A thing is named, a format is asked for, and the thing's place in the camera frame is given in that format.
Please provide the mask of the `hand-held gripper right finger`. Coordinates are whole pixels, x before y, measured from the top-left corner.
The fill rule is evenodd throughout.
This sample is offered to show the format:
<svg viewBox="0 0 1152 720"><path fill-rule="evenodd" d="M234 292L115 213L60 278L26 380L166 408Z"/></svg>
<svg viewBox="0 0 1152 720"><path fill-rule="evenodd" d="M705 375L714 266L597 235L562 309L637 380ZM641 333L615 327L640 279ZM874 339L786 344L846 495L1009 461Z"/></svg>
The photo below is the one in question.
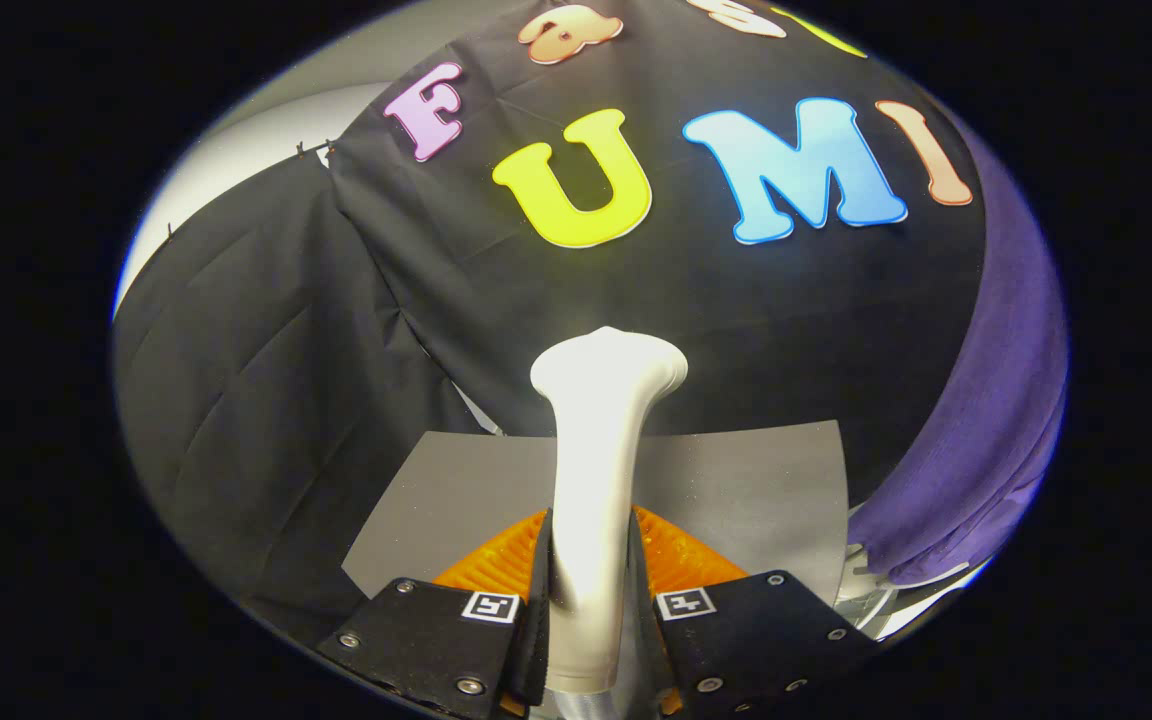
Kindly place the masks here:
<svg viewBox="0 0 1152 720"><path fill-rule="evenodd" d="M877 643L790 571L748 573L634 506L630 577L641 667L658 719L791 719Z"/></svg>

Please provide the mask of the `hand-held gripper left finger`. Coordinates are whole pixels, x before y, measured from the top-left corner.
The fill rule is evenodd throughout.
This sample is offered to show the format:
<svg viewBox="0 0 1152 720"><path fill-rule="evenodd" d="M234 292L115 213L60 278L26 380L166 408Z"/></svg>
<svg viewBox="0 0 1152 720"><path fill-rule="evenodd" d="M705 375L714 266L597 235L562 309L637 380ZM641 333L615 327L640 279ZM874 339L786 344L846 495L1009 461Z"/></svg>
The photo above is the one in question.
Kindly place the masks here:
<svg viewBox="0 0 1152 720"><path fill-rule="evenodd" d="M434 719L526 719L547 684L550 524L535 511L434 582L392 579L317 652Z"/></svg>

